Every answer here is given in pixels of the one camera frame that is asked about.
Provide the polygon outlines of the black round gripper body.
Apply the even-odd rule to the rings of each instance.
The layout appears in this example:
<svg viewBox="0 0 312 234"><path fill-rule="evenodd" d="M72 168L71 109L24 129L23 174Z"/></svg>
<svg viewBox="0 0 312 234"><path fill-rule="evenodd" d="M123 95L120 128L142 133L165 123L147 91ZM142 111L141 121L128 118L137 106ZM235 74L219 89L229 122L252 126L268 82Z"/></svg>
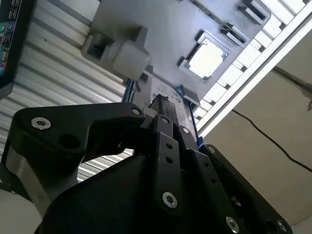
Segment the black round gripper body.
<svg viewBox="0 0 312 234"><path fill-rule="evenodd" d="M134 156L65 191L42 234L223 234L224 217L191 188L177 156Z"/></svg>

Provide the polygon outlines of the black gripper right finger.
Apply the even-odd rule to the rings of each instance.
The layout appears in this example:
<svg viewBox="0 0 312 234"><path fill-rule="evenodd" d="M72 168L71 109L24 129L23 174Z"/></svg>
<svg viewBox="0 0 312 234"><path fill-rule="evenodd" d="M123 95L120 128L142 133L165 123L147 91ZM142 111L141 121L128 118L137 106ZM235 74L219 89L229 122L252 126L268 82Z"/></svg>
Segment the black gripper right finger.
<svg viewBox="0 0 312 234"><path fill-rule="evenodd" d="M183 217L171 234L291 234L285 219L212 145L199 147L168 103L180 147Z"/></svg>

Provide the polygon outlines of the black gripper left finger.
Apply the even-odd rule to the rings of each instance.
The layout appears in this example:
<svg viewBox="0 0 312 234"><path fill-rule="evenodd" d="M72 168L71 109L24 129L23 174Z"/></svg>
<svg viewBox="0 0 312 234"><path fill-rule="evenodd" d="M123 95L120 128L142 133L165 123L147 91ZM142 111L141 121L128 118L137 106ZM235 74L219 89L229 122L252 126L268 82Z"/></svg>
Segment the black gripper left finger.
<svg viewBox="0 0 312 234"><path fill-rule="evenodd" d="M134 156L177 156L171 119L130 102L26 108L2 163L41 216L65 191Z"/></svg>

